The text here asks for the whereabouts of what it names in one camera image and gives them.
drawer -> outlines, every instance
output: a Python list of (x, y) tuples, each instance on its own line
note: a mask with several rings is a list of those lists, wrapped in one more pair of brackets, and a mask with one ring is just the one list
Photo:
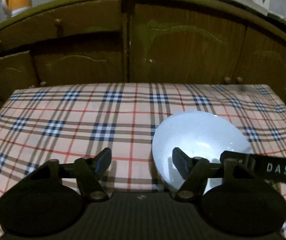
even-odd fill
[(30, 51), (0, 57), (0, 102), (4, 103), (16, 89), (38, 86)]
[(47, 86), (124, 82), (122, 37), (116, 32), (40, 42), (31, 54)]
[(48, 10), (0, 31), (0, 53), (75, 34), (121, 30), (121, 0), (95, 0)]

